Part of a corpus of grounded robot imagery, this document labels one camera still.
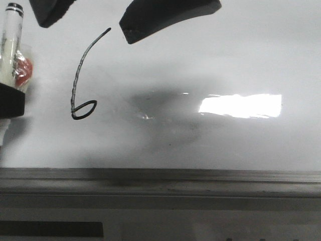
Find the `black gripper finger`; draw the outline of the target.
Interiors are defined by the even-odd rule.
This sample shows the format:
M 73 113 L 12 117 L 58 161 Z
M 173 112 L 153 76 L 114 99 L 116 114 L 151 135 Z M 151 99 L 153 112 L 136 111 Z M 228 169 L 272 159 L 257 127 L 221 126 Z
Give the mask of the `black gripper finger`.
M 75 0 L 29 0 L 35 18 L 42 28 L 49 28 L 63 18 Z
M 25 93 L 1 83 L 1 117 L 19 117 L 25 113 Z
M 222 7 L 220 1 L 132 1 L 119 25 L 129 44 L 134 44 L 168 26 L 211 15 Z

